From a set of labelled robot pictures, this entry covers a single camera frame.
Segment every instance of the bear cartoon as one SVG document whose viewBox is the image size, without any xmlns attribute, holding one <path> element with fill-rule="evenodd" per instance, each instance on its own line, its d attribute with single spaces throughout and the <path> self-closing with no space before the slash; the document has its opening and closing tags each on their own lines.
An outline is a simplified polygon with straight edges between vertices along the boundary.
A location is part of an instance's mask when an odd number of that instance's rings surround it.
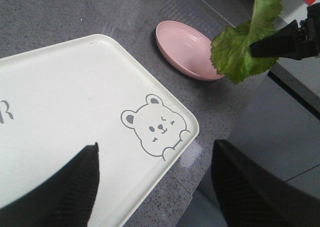
<svg viewBox="0 0 320 227">
<path fill-rule="evenodd" d="M 186 121 L 155 94 L 148 94 L 145 101 L 137 111 L 124 110 L 121 121 L 134 130 L 145 152 L 165 160 L 165 150 L 174 150 L 182 142 L 181 134 L 189 132 Z"/>
</svg>

